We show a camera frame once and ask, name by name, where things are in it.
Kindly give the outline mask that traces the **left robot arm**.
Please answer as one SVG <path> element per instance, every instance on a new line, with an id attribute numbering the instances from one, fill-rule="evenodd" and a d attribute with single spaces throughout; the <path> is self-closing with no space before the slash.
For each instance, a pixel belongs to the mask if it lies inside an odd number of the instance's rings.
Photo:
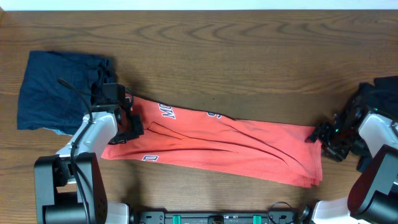
<path id="1" fill-rule="evenodd" d="M 83 117 L 71 140 L 53 156 L 34 164 L 37 222 L 129 223 L 129 205 L 109 202 L 98 161 L 109 145 L 143 135 L 138 115 L 131 113 L 131 91 L 105 83 L 101 96 Z"/>

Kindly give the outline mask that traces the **coral red t-shirt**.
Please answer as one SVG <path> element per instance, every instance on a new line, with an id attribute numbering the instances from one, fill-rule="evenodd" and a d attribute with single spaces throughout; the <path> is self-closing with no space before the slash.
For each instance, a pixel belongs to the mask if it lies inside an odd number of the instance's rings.
<path id="1" fill-rule="evenodd" d="M 107 145 L 101 157 L 212 170 L 299 187 L 323 179 L 321 144 L 311 126 L 231 119 L 134 97 L 144 134 Z"/>

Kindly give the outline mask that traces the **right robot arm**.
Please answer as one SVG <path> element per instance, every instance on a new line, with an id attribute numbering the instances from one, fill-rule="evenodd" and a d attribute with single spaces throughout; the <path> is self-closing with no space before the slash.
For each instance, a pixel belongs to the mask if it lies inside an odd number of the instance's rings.
<path id="1" fill-rule="evenodd" d="M 358 95 L 308 137 L 334 161 L 361 156 L 361 172 L 347 197 L 304 208 L 300 223 L 397 223 L 397 103 L 386 96 Z"/>

